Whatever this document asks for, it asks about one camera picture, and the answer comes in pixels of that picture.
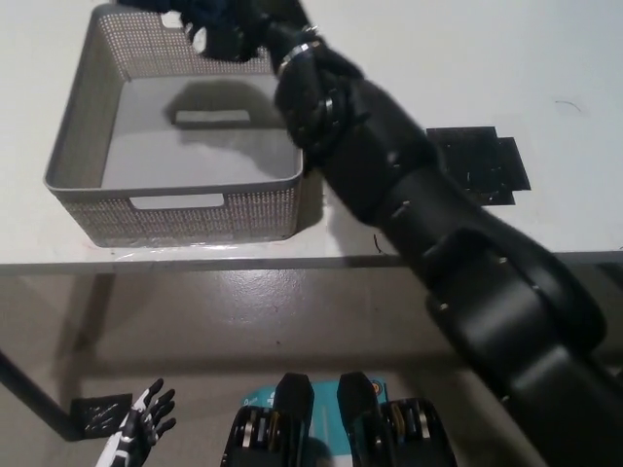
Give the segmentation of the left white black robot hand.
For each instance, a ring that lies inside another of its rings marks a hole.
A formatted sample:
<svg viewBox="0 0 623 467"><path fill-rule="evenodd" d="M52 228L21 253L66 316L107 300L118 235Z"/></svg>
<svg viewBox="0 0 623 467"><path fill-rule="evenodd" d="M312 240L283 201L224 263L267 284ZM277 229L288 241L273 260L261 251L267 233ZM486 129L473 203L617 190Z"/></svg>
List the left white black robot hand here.
<svg viewBox="0 0 623 467"><path fill-rule="evenodd" d="M153 382L133 402L122 422L107 440L95 467L141 467L152 448L171 430L176 419L175 390L161 393L165 381Z"/></svg>

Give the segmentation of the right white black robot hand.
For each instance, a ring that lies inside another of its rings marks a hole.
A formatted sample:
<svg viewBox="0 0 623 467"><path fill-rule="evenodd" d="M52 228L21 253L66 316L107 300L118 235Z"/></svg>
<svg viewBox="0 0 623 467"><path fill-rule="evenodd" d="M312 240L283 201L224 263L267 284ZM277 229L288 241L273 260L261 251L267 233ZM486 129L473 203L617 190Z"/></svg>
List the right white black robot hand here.
<svg viewBox="0 0 623 467"><path fill-rule="evenodd" d="M202 58L245 63L258 56L271 24L303 30L311 22L298 1L232 1L182 15L184 33Z"/></svg>

